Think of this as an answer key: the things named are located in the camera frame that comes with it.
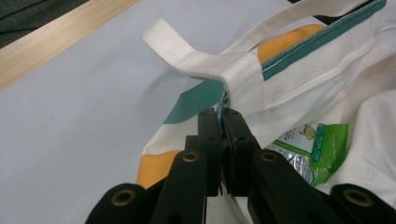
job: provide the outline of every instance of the white canvas strap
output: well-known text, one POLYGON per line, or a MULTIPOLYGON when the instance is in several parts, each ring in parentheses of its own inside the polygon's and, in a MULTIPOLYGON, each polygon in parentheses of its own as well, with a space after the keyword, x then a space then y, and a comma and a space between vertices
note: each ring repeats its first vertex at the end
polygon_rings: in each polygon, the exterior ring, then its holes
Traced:
POLYGON ((253 28, 220 55, 192 48, 164 19, 157 17, 142 34, 148 45, 179 72, 191 77, 220 80, 232 103, 233 93, 251 79, 262 79, 262 66, 249 53, 263 37, 284 25, 312 15, 340 16, 365 0, 303 0, 253 28))
POLYGON ((210 55, 193 49, 164 19, 157 17, 142 34, 167 63, 191 77, 220 80, 232 99, 241 83, 262 77, 262 65, 250 52, 210 55))

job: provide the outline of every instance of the orange stripe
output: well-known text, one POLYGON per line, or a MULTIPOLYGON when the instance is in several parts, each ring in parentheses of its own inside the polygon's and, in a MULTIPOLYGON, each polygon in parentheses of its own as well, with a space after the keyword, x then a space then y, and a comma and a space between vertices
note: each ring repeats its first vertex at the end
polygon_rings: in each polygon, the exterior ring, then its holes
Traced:
POLYGON ((265 63, 278 53, 288 49, 323 28, 324 25, 319 24, 306 25, 259 45, 257 48, 257 56, 259 57, 260 63, 265 63))
POLYGON ((159 155, 143 155, 140 159, 136 183, 148 189, 168 176, 172 162, 180 150, 172 150, 159 155))

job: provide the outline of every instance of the white tabletop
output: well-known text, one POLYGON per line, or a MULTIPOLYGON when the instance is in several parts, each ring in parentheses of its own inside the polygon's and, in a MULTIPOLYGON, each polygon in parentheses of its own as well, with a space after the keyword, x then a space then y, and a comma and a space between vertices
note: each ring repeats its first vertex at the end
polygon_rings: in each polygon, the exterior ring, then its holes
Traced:
POLYGON ((143 146, 201 81, 143 42, 155 16, 216 54, 289 4, 142 0, 1 91, 0 223, 83 223, 108 189, 135 182, 143 146))

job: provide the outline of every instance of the tote bag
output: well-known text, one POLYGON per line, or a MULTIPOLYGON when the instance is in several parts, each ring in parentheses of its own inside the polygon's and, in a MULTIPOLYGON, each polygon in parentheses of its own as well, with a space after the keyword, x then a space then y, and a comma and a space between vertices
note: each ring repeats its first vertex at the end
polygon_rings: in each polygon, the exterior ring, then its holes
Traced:
MULTIPOLYGON (((309 122, 348 123, 346 161, 318 189, 329 193, 335 184, 352 183, 396 207, 394 10, 394 2, 370 1, 263 64, 252 49, 260 41, 254 36, 272 28, 262 31, 259 24, 222 54, 209 55, 157 18, 145 41, 180 73, 207 80, 180 95, 143 150, 137 182, 147 188, 165 177, 185 136, 197 134, 198 112, 217 105, 239 111, 261 147, 309 122)), ((209 198, 207 222, 249 223, 245 203, 209 198)))

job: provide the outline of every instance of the green package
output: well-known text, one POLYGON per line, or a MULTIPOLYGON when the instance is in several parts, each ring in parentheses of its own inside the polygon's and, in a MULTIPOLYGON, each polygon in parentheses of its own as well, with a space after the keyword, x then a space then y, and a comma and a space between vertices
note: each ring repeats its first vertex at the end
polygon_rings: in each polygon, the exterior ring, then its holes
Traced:
POLYGON ((305 124, 275 140, 268 149, 282 154, 311 185, 325 183, 347 156, 347 125, 305 124))

